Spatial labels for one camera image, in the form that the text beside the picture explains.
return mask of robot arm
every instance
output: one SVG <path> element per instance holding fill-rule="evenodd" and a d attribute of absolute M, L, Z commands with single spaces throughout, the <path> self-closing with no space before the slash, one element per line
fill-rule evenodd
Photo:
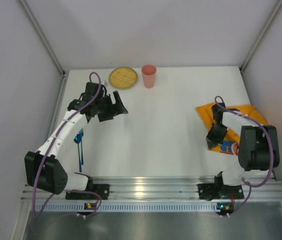
<path fill-rule="evenodd" d="M 215 123 L 206 136 L 209 149 L 223 144 L 229 128 L 240 136 L 238 162 L 214 178 L 215 188 L 213 190 L 218 192 L 218 197 L 228 199 L 232 191 L 237 191 L 238 187 L 241 187 L 239 185 L 242 183 L 242 178 L 248 179 L 260 171 L 269 169 L 269 145 L 259 126 L 252 120 L 244 118 L 239 110 L 229 108 L 232 111 L 229 112 L 217 104 L 213 105 L 211 109 Z M 280 162 L 277 130 L 272 125 L 263 127 L 271 139 L 273 167 L 276 168 Z"/>
<path fill-rule="evenodd" d="M 107 95 L 106 87 L 101 85 L 102 90 L 99 91 L 96 99 L 88 107 L 74 115 L 97 94 L 98 87 L 98 83 L 88 82 L 85 92 L 81 94 L 80 98 L 74 99 L 69 104 L 61 123 L 49 139 L 36 152 L 29 151 L 26 154 L 24 158 L 25 171 L 27 183 L 30 186 L 34 185 L 39 165 L 48 152 L 37 184 L 39 189 L 53 194 L 69 190 L 88 190 L 92 178 L 80 173 L 66 172 L 63 168 L 64 164 L 58 159 L 66 154 L 75 136 L 95 115 L 98 116 L 100 122 L 103 122 L 111 120 L 119 114 L 128 113 L 118 91 L 113 92 L 115 98 L 115 104 L 113 104 L 110 95 Z"/>

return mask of metal frame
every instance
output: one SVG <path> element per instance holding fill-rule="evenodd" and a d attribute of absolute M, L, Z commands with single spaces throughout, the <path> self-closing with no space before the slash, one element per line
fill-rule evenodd
<path fill-rule="evenodd" d="M 36 32 L 36 34 L 38 35 L 39 39 L 41 40 L 43 47 L 45 48 L 45 50 L 47 51 L 47 53 L 49 54 L 49 56 L 51 57 L 55 67 L 57 68 L 57 70 L 60 72 L 61 75 L 64 75 L 65 71 L 62 68 L 55 52 L 53 51 L 45 33 L 42 31 L 36 17 L 34 16 L 34 14 L 32 13 L 28 3 L 26 0 L 17 0 L 17 2 L 19 3 L 19 5 L 21 6 L 23 12 L 26 14 L 27 18 L 29 19 L 31 25 L 34 28 L 34 31 Z"/>
<path fill-rule="evenodd" d="M 263 26 L 261 32 L 259 33 L 257 39 L 255 40 L 252 48 L 250 49 L 250 51 L 248 52 L 247 56 L 245 57 L 245 60 L 242 64 L 242 66 L 240 67 L 241 72 L 244 72 L 250 62 L 250 60 L 252 59 L 252 57 L 254 56 L 254 54 L 256 53 L 256 51 L 258 50 L 260 44 L 262 43 L 262 41 L 264 40 L 265 36 L 267 35 L 267 33 L 269 32 L 271 26 L 273 25 L 273 23 L 275 22 L 276 18 L 278 17 L 278 15 L 280 14 L 282 10 L 282 0 L 278 0 L 270 14 L 270 16 L 268 17 L 265 25 Z"/>
<path fill-rule="evenodd" d="M 262 177 L 249 179 L 256 184 Z M 110 184 L 108 200 L 104 200 L 101 212 L 216 212 L 216 204 L 229 200 L 206 201 L 199 199 L 200 183 L 213 183 L 213 177 L 95 177 L 97 184 Z M 246 196 L 249 188 L 242 186 Z M 21 197 L 18 221 L 15 224 L 11 240 L 22 239 L 31 211 L 31 186 L 26 185 Z M 50 195 L 38 189 L 36 207 L 40 208 Z M 66 193 L 55 195 L 46 210 L 59 212 L 76 212 L 82 209 L 86 200 L 65 200 Z M 266 185 L 252 191 L 249 202 L 280 202 L 282 204 L 282 181 L 271 178 Z"/>
<path fill-rule="evenodd" d="M 198 184 L 213 183 L 213 177 L 95 177 L 96 184 L 110 184 L 108 202 L 207 202 L 199 198 Z M 250 178 L 252 184 L 260 183 L 261 177 Z M 246 196 L 249 187 L 242 186 Z M 24 187 L 21 201 L 32 200 L 31 186 Z M 51 193 L 37 189 L 36 199 L 44 202 Z M 71 202 L 66 200 L 66 193 L 54 195 L 51 202 Z M 249 202 L 281 202 L 282 201 L 282 181 L 270 179 L 266 185 L 252 191 Z M 229 200 L 213 200 L 212 202 L 229 202 Z"/>
<path fill-rule="evenodd" d="M 43 47 L 46 49 L 47 53 L 50 55 L 55 67 L 60 72 L 62 79 L 60 81 L 59 90 L 57 92 L 53 111 L 50 116 L 49 126 L 46 133 L 48 137 L 56 126 L 62 98 L 64 95 L 66 83 L 68 80 L 68 75 L 62 68 L 59 60 L 57 59 L 46 35 L 42 31 L 38 21 L 33 15 L 26 0 L 17 0 L 20 4 L 22 10 L 28 17 L 30 23 L 32 24 L 35 32 L 37 33 L 39 39 L 41 40 Z M 282 9 L 282 0 L 278 0 L 274 6 L 267 22 L 262 28 L 258 38 L 247 54 L 242 66 L 240 67 L 240 72 L 242 74 L 242 79 L 249 97 L 250 102 L 253 104 L 254 101 L 251 97 L 251 91 L 246 81 L 245 69 L 247 68 L 249 62 L 253 58 L 255 52 L 258 50 L 263 39 L 267 35 L 269 29 L 275 22 L 275 19 L 280 14 Z M 250 179 L 252 183 L 259 183 L 260 178 Z M 123 206 L 128 204 L 151 204 L 151 203 L 164 203 L 164 204 L 206 204 L 207 202 L 199 199 L 198 187 L 199 183 L 212 183 L 212 177 L 183 177 L 183 178 L 162 178 L 162 177 L 130 177 L 130 178 L 95 178 L 96 183 L 107 183 L 111 184 L 111 192 L 109 194 L 109 200 L 105 201 L 105 205 L 117 206 L 118 204 Z M 244 195 L 247 195 L 247 186 L 242 186 Z M 48 192 L 44 192 L 38 189 L 37 198 L 38 205 L 42 204 L 46 198 L 50 195 Z M 31 211 L 31 198 L 32 198 L 32 187 L 25 186 L 22 198 L 19 204 L 17 221 L 15 223 L 11 240 L 23 239 L 28 217 Z M 251 194 L 249 202 L 280 202 L 282 205 L 282 181 L 275 181 L 274 178 L 270 179 L 269 182 L 259 189 L 254 189 Z M 77 205 L 82 204 L 83 201 L 65 201 L 65 193 L 56 195 L 51 199 L 51 204 L 53 205 Z M 227 202 L 227 200 L 215 200 L 208 202 L 213 206 L 216 202 Z"/>

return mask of yellow round basket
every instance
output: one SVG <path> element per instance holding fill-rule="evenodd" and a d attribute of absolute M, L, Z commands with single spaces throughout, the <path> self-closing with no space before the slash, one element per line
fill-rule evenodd
<path fill-rule="evenodd" d="M 109 76 L 110 84 L 118 89 L 131 88 L 138 80 L 138 74 L 128 66 L 114 69 Z"/>

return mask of black bracket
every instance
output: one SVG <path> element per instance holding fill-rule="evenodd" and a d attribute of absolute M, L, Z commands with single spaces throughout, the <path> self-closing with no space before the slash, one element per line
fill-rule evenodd
<path fill-rule="evenodd" d="M 232 203 L 228 202 L 218 202 L 216 204 L 216 209 L 220 210 L 216 212 L 218 215 L 225 216 L 227 214 L 233 213 L 235 210 L 235 206 L 233 206 Z"/>
<path fill-rule="evenodd" d="M 280 163 L 277 129 L 272 125 L 264 125 L 263 127 L 270 136 L 274 158 L 273 167 L 276 168 Z M 240 166 L 245 171 L 266 171 L 269 169 L 269 144 L 264 132 L 259 127 L 242 126 L 238 159 Z"/>
<path fill-rule="evenodd" d="M 224 108 L 226 107 L 226 105 L 223 102 L 219 104 Z M 205 138 L 207 143 L 207 148 L 210 150 L 218 145 L 222 145 L 223 140 L 225 139 L 228 132 L 228 127 L 222 124 L 223 113 L 226 112 L 226 110 L 222 109 L 216 104 L 214 104 L 211 107 L 211 110 L 212 110 L 213 120 L 215 120 L 215 123 L 212 124 L 212 127 Z M 236 108 L 229 108 L 229 110 L 238 111 L 238 109 Z"/>
<path fill-rule="evenodd" d="M 99 194 L 102 200 L 107 200 L 110 193 L 109 184 L 93 184 L 91 189 L 87 189 L 89 192 Z M 88 193 L 76 193 L 66 192 L 66 200 L 97 200 L 97 196 Z"/>
<path fill-rule="evenodd" d="M 211 201 L 213 199 L 244 199 L 242 186 L 228 186 L 223 184 L 222 172 L 214 177 L 214 183 L 201 183 L 197 185 L 199 198 Z"/>
<path fill-rule="evenodd" d="M 39 165 L 44 156 L 40 152 L 29 151 L 24 157 L 27 184 L 34 186 Z M 54 155 L 48 156 L 39 176 L 37 188 L 60 194 L 66 187 L 68 175 Z"/>
<path fill-rule="evenodd" d="M 102 89 L 96 99 L 80 112 L 81 114 L 84 114 L 86 116 L 87 122 L 89 122 L 95 115 L 98 116 L 99 122 L 104 122 L 114 119 L 114 117 L 117 115 L 128 114 L 129 112 L 123 105 L 119 92 L 113 92 L 115 99 L 115 103 L 113 104 L 110 95 L 107 95 L 106 87 L 104 85 L 101 86 Z M 77 111 L 82 108 L 94 97 L 94 95 L 98 91 L 98 87 L 98 83 L 87 82 L 85 86 L 85 92 L 81 93 L 79 99 L 74 99 L 72 102 L 70 102 L 67 110 Z"/>

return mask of purple cable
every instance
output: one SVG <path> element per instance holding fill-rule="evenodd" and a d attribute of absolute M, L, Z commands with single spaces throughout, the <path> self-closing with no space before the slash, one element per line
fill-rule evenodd
<path fill-rule="evenodd" d="M 92 217 L 94 214 L 97 213 L 97 211 L 98 211 L 98 209 L 100 208 L 101 203 L 102 203 L 102 198 L 101 198 L 101 196 L 100 196 L 99 194 L 97 194 L 96 192 L 92 192 L 92 191 L 80 191 L 80 190 L 71 190 L 70 192 L 72 192 L 72 193 L 79 193 L 79 194 L 80 194 L 80 193 L 81 193 L 81 194 L 91 194 L 91 195 L 96 196 L 96 197 L 98 198 L 98 200 L 99 200 L 99 203 L 98 203 L 98 205 L 96 206 L 96 208 L 93 210 L 93 212 L 91 212 L 89 215 L 86 215 L 85 218 L 90 218 L 90 217 Z M 51 195 L 46 199 L 46 201 L 44 202 L 44 204 L 43 204 L 43 206 L 42 206 L 42 208 L 41 208 L 40 213 L 38 214 L 38 216 L 41 215 L 41 213 L 43 212 L 45 206 L 47 205 L 48 201 L 52 198 L 53 195 L 54 195 L 54 194 L 51 194 Z M 50 222 L 45 226 L 44 229 L 48 229 L 49 227 L 51 227 L 54 223 L 56 223 L 56 222 L 59 221 L 60 219 L 66 217 L 66 216 L 70 216 L 70 215 L 77 215 L 77 213 L 75 213 L 75 212 L 70 212 L 70 213 L 62 214 L 61 216 L 57 217 L 56 219 L 50 221 Z M 32 233 L 37 236 L 36 231 L 35 231 L 34 226 L 33 226 L 33 223 L 30 224 L 30 228 L 31 228 Z"/>
<path fill-rule="evenodd" d="M 224 100 L 221 96 L 216 96 L 214 98 L 214 102 L 215 104 L 220 107 L 221 109 L 229 112 L 229 113 L 232 113 L 234 115 L 237 115 L 239 117 L 242 117 L 242 118 L 245 118 L 247 120 L 250 120 L 252 122 L 254 122 L 255 124 L 257 124 L 257 126 L 264 132 L 264 136 L 267 140 L 267 144 L 268 144 L 268 147 L 269 147 L 269 152 L 270 152 L 270 165 L 269 165 L 269 170 L 267 172 L 267 175 L 265 176 L 264 180 L 259 183 L 259 184 L 251 184 L 251 182 L 249 181 L 246 181 L 244 177 L 242 177 L 242 182 L 247 185 L 249 187 L 249 193 L 248 195 L 246 196 L 246 198 L 244 199 L 244 201 L 242 202 L 242 204 L 234 211 L 232 212 L 230 215 L 233 215 L 234 213 L 237 213 L 239 209 L 241 209 L 248 201 L 248 199 L 250 198 L 250 195 L 251 195 L 251 192 L 252 192 L 252 188 L 259 188 L 259 187 L 262 187 L 264 184 L 267 183 L 267 181 L 270 179 L 271 177 L 271 173 L 272 173 L 272 170 L 273 170 L 273 165 L 274 165 L 274 155 L 273 155 L 273 146 L 272 146 L 272 142 L 271 142 L 271 138 L 267 132 L 267 130 L 265 129 L 264 126 L 262 126 L 258 121 L 254 120 L 253 118 L 251 117 L 248 117 L 248 116 L 245 116 L 245 115 L 242 115 L 238 112 L 235 112 L 235 111 L 232 111 L 228 108 L 225 108 L 224 106 L 222 106 L 219 102 L 218 102 L 218 98 L 221 99 L 222 103 L 224 104 Z"/>
<path fill-rule="evenodd" d="M 85 105 L 83 105 L 79 110 L 77 110 L 75 113 L 73 113 L 67 120 L 71 120 L 75 115 L 77 115 L 78 113 L 80 113 L 83 109 L 85 109 L 87 106 L 89 106 L 96 98 L 97 96 L 99 95 L 99 92 L 101 90 L 101 78 L 99 76 L 99 74 L 97 74 L 95 71 L 91 72 L 90 75 L 89 75 L 89 80 L 90 82 L 92 82 L 91 80 L 91 76 L 92 75 L 96 75 L 97 78 L 98 78 L 98 81 L 99 81 L 99 85 L 98 85 L 98 88 L 97 88 L 97 91 L 96 91 L 96 94 L 91 98 L 91 100 L 89 102 L 87 102 Z M 61 130 L 64 128 L 64 126 L 67 124 L 68 122 L 65 121 L 63 122 L 63 124 L 60 126 L 60 128 L 56 131 L 55 133 L 55 137 L 57 137 Z M 49 147 L 47 148 L 43 158 L 42 158 L 42 161 L 38 167 L 38 170 L 37 170 L 37 173 L 36 173 L 36 176 L 35 176 L 35 179 L 34 179 L 34 184 L 33 184 L 33 192 L 32 192 L 32 213 L 33 213 L 33 216 L 36 218 L 38 215 L 37 215 L 37 212 L 36 212 L 36 194 L 37 194 L 37 187 L 38 187 L 38 182 L 39 182 L 39 177 L 40 177 L 40 174 L 41 174 L 41 171 L 42 171 L 42 168 L 43 168 L 43 165 L 45 164 L 45 161 L 47 159 L 47 156 L 49 154 L 49 152 L 51 151 L 54 143 L 56 142 L 56 138 L 53 138 L 53 140 L 51 141 Z"/>

